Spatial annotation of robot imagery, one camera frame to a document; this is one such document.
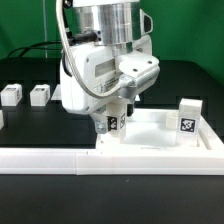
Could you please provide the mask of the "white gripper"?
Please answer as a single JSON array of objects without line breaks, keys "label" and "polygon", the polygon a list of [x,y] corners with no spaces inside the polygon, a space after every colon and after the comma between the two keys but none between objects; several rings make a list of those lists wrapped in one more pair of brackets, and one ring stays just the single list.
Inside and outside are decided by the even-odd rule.
[{"label": "white gripper", "polygon": [[[108,132],[106,116],[94,113],[114,100],[130,102],[151,87],[159,74],[159,60],[152,55],[152,42],[145,35],[133,43],[130,53],[114,55],[111,46],[96,46],[93,42],[72,46],[70,52],[84,84],[97,95],[84,91],[72,73],[67,57],[60,64],[62,105],[69,113],[92,114],[98,134]],[[134,104],[127,104],[127,116],[134,113]]]}]

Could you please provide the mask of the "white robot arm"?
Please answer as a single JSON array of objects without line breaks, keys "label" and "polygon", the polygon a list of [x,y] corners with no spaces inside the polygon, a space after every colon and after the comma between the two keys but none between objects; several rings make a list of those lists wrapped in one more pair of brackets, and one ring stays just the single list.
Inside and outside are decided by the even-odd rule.
[{"label": "white robot arm", "polygon": [[123,130],[136,95],[160,71],[151,17],[140,0],[56,0],[56,18],[63,107],[91,116],[99,134]]}]

